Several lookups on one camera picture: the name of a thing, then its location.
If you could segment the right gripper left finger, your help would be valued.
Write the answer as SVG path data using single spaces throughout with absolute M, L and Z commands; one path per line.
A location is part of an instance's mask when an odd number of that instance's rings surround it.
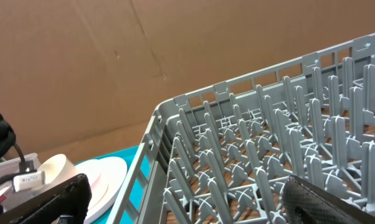
M 6 212 L 0 204 L 0 224 L 52 223 L 58 218 L 83 223 L 91 197 L 88 177 L 77 174 Z

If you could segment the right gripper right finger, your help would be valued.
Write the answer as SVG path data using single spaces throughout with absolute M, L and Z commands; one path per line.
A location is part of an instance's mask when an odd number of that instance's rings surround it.
M 289 175 L 282 190 L 289 223 L 375 224 L 375 216 L 349 200 L 338 198 L 296 175 Z

